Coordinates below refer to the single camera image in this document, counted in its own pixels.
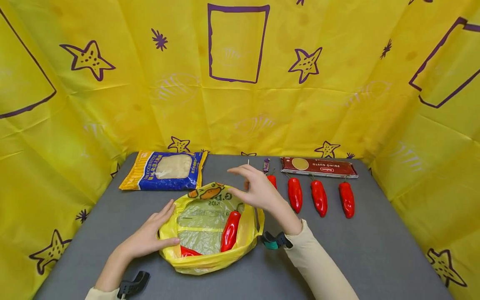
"black clip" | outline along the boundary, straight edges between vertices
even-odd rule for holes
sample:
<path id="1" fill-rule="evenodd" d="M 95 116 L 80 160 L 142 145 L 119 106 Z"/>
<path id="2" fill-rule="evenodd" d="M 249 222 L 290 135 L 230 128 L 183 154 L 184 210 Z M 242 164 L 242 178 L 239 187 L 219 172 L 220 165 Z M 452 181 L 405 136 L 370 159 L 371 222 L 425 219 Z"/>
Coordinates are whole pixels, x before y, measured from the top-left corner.
<path id="1" fill-rule="evenodd" d="M 134 281 L 122 280 L 122 282 L 120 282 L 120 290 L 117 294 L 117 298 L 125 299 L 126 295 L 133 295 L 141 292 L 147 285 L 148 279 L 150 279 L 150 274 L 145 271 L 140 271 Z"/>
<path id="2" fill-rule="evenodd" d="M 287 248 L 292 248 L 293 244 L 287 239 L 285 233 L 282 231 L 276 237 L 274 237 L 270 232 L 265 231 L 262 235 L 262 243 L 270 250 L 276 250 L 282 246 Z"/>

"red object in bag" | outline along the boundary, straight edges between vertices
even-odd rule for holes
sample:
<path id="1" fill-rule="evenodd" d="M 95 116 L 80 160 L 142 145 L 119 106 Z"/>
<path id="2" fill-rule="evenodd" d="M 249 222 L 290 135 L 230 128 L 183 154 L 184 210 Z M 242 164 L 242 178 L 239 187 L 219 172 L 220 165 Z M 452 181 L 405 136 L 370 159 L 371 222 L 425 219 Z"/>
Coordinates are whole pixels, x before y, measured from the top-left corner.
<path id="1" fill-rule="evenodd" d="M 197 251 L 192 250 L 192 249 L 187 248 L 187 247 L 183 247 L 182 245 L 180 245 L 180 251 L 181 251 L 181 256 L 182 257 L 201 255 Z"/>
<path id="2" fill-rule="evenodd" d="M 220 252 L 225 252 L 233 248 L 237 241 L 237 231 L 239 229 L 241 214 L 234 210 L 230 213 L 223 229 L 222 244 L 220 245 Z"/>

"red bell pepper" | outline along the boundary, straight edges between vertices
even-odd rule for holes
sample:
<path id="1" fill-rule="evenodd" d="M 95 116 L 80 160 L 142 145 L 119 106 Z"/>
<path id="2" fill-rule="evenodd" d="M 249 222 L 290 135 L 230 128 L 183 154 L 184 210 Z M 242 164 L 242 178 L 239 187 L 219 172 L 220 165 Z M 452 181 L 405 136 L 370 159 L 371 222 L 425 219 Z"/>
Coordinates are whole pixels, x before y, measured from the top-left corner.
<path id="1" fill-rule="evenodd" d="M 291 177 L 288 180 L 288 199 L 293 210 L 298 214 L 303 205 L 303 195 L 300 181 L 295 177 Z"/>
<path id="2" fill-rule="evenodd" d="M 181 252 L 182 257 L 201 255 L 197 251 L 192 250 L 192 249 L 187 248 L 187 247 L 183 247 L 182 245 L 180 245 L 180 252 Z"/>
<path id="3" fill-rule="evenodd" d="M 276 188 L 276 177 L 274 175 L 268 175 L 267 178 L 273 184 L 273 186 Z"/>
<path id="4" fill-rule="evenodd" d="M 315 208 L 321 217 L 327 214 L 327 194 L 325 193 L 324 185 L 320 180 L 314 180 L 310 184 L 312 188 L 312 198 Z"/>
<path id="5" fill-rule="evenodd" d="M 220 245 L 220 252 L 225 252 L 233 248 L 237 241 L 237 231 L 239 229 L 241 214 L 234 210 L 230 213 L 223 229 L 222 244 Z"/>
<path id="6" fill-rule="evenodd" d="M 352 187 L 350 183 L 344 181 L 339 186 L 340 198 L 342 199 L 343 211 L 347 219 L 355 214 L 355 198 L 353 197 Z"/>

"finger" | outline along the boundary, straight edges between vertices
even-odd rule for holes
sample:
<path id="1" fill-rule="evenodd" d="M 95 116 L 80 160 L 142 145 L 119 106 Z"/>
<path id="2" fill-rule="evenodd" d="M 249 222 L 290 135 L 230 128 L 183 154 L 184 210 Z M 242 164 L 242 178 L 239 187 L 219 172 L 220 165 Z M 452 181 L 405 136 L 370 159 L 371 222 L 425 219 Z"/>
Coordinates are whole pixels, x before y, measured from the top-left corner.
<path id="1" fill-rule="evenodd" d="M 246 191 L 250 190 L 250 181 L 248 181 L 248 179 L 245 179 L 245 181 L 243 182 L 243 189 Z"/>
<path id="2" fill-rule="evenodd" d="M 153 220 L 157 215 L 158 215 L 158 213 L 153 213 L 153 214 L 147 219 L 147 221 Z"/>
<path id="3" fill-rule="evenodd" d="M 160 250 L 166 247 L 172 247 L 175 245 L 180 244 L 180 239 L 179 238 L 171 238 L 171 239 L 166 239 L 166 240 L 157 240 L 156 241 L 156 250 Z"/>
<path id="4" fill-rule="evenodd" d="M 175 211 L 175 204 L 172 204 L 172 205 L 170 206 L 170 208 L 168 209 L 168 211 L 166 211 L 166 212 L 163 214 L 163 216 L 157 217 L 157 219 L 158 219 L 158 222 L 157 222 L 158 226 L 162 226 L 165 222 L 167 222 L 167 221 L 170 219 L 170 217 L 172 216 L 172 214 L 173 214 L 174 211 Z"/>
<path id="5" fill-rule="evenodd" d="M 237 175 L 242 175 L 243 177 L 245 177 L 249 181 L 251 181 L 252 178 L 253 178 L 253 172 L 248 170 L 248 169 L 242 168 L 241 166 L 236 167 L 236 168 L 228 169 L 227 172 L 237 174 Z"/>
<path id="6" fill-rule="evenodd" d="M 258 169 L 256 169 L 256 168 L 253 167 L 252 165 L 242 165 L 242 166 L 240 166 L 240 168 L 245 168 L 245 169 L 250 170 L 250 171 L 252 171 L 252 172 L 258 171 Z"/>
<path id="7" fill-rule="evenodd" d="M 232 195 L 234 195 L 235 197 L 239 198 L 244 202 L 248 202 L 248 199 L 250 198 L 250 195 L 248 195 L 248 193 L 242 192 L 236 188 L 229 188 L 228 192 L 230 192 Z"/>
<path id="8" fill-rule="evenodd" d="M 170 207 L 172 206 L 173 204 L 173 199 L 171 199 L 167 205 L 165 205 L 161 211 L 158 212 L 158 217 L 161 217 L 166 211 L 168 211 L 170 209 Z"/>

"yellow backdrop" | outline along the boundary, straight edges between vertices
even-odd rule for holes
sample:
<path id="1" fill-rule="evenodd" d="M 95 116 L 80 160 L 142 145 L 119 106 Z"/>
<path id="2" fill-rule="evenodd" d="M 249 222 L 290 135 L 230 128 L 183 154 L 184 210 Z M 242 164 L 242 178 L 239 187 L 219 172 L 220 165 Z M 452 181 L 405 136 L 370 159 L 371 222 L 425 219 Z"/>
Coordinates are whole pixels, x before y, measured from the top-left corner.
<path id="1" fill-rule="evenodd" d="M 4 298 L 140 149 L 362 159 L 480 298 L 479 2 L 210 1 L 0 0 Z"/>

